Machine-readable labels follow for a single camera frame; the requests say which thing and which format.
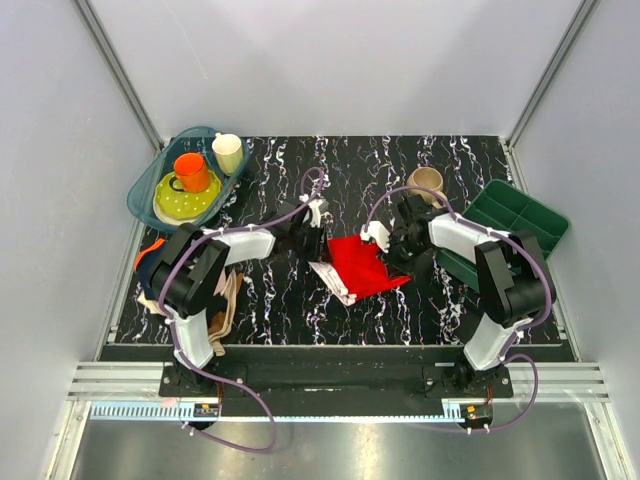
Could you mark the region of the red underwear white trim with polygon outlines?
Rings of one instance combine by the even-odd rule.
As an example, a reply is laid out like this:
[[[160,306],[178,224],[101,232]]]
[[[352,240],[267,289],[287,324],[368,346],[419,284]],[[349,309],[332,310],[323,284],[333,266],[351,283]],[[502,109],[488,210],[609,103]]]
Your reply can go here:
[[[330,292],[345,306],[408,283],[406,275],[391,276],[378,257],[375,243],[365,243],[358,235],[328,241],[329,262],[310,262]]]

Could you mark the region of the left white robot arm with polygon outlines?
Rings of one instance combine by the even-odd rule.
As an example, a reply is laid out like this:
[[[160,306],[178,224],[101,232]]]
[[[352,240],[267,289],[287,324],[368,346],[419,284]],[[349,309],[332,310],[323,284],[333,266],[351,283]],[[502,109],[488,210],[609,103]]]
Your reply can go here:
[[[266,227],[219,229],[194,251],[191,245],[211,231],[184,223],[138,256],[135,270],[145,299],[171,314],[169,323],[180,343],[174,356],[186,366],[180,381],[190,393],[203,396],[214,388],[216,372],[207,364],[224,354],[219,339],[232,327],[240,280],[226,268],[288,251],[303,260],[321,260],[327,207],[322,198],[307,205],[285,202]]]

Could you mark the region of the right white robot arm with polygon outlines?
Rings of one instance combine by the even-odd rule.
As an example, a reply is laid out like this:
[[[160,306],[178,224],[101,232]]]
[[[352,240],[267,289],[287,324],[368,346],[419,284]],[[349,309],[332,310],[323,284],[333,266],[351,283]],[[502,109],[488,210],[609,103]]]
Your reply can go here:
[[[456,361],[457,390],[476,396],[504,361],[519,328],[550,310],[555,299],[535,235],[493,230],[408,195],[396,204],[398,225],[389,236],[385,262],[416,282],[433,274],[435,254],[448,250],[475,265],[483,316]]]

